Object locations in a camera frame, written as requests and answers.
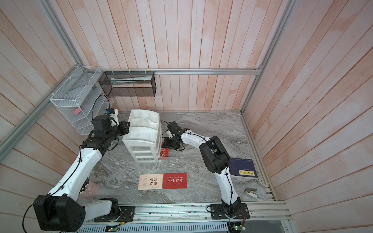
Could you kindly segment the white plastic drawer organizer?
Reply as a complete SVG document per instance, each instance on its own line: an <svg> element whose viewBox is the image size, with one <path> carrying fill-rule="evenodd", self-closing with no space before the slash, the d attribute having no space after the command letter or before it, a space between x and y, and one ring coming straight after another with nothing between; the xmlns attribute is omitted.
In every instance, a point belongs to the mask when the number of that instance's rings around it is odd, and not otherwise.
<svg viewBox="0 0 373 233"><path fill-rule="evenodd" d="M128 118L130 133L123 143L137 163L157 163L161 149L161 120L157 112L133 109Z"/></svg>

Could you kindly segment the red postcard white characters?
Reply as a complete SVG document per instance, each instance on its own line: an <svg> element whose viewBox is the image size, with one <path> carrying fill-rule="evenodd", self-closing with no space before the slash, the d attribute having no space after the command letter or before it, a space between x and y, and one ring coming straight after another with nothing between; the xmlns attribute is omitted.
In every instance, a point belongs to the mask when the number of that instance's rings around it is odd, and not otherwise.
<svg viewBox="0 0 373 233"><path fill-rule="evenodd" d="M163 189L187 189L186 173L163 174Z"/></svg>

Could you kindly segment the beige postcard red characters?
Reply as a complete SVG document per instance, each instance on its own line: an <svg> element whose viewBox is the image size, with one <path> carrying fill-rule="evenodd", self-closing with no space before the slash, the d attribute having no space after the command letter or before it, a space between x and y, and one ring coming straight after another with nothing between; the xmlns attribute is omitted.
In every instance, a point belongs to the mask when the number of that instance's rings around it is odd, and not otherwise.
<svg viewBox="0 0 373 233"><path fill-rule="evenodd" d="M155 190L163 188L164 174L143 174L139 176L138 190Z"/></svg>

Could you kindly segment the red postcard gold characters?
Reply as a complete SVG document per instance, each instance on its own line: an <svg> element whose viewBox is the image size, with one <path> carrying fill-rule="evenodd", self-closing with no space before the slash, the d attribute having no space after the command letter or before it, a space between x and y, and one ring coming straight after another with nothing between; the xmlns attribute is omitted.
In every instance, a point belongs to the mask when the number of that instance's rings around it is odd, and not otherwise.
<svg viewBox="0 0 373 233"><path fill-rule="evenodd" d="M164 148L164 142L162 142L162 146L160 148L160 160L168 160L169 159L169 150L168 148Z"/></svg>

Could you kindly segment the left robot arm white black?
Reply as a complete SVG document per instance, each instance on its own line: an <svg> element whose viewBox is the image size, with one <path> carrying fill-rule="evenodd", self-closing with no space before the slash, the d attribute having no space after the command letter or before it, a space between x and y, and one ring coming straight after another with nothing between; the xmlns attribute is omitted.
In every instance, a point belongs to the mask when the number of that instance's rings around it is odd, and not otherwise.
<svg viewBox="0 0 373 233"><path fill-rule="evenodd" d="M94 129L79 147L76 160L62 179L47 195L39 195L29 206L33 208L41 230L74 233L84 222L97 217L120 215L116 199L104 199L93 204L77 203L81 189L95 165L113 141L129 134L130 122L119 121L115 114L100 115L92 120Z"/></svg>

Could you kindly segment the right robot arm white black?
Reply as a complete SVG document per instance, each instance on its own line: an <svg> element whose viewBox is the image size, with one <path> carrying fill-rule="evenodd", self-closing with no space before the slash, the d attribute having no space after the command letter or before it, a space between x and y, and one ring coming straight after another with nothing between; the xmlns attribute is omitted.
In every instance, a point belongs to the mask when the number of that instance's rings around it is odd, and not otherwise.
<svg viewBox="0 0 373 233"><path fill-rule="evenodd" d="M164 148L182 151L185 145L200 150L207 169L214 174L221 192L224 214L233 218L241 207L241 199L235 191L229 169L230 156L217 136L204 137L188 128L181 128L173 121L167 123L168 135L164 137Z"/></svg>

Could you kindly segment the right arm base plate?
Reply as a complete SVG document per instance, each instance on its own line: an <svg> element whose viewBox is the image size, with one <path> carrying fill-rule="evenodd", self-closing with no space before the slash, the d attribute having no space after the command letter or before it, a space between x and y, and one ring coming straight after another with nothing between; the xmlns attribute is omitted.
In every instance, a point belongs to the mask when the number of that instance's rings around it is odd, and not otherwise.
<svg viewBox="0 0 373 233"><path fill-rule="evenodd" d="M212 219L242 219L250 218L247 204L233 205L228 207L225 204L211 204L207 207Z"/></svg>

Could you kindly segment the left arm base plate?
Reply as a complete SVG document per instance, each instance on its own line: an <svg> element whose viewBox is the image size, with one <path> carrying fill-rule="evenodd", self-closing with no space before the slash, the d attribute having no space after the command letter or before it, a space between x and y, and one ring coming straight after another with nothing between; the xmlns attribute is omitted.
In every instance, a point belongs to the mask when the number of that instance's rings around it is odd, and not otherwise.
<svg viewBox="0 0 373 233"><path fill-rule="evenodd" d="M111 212L105 216L95 218L94 222L132 222L134 218L134 206L118 206L112 208Z"/></svg>

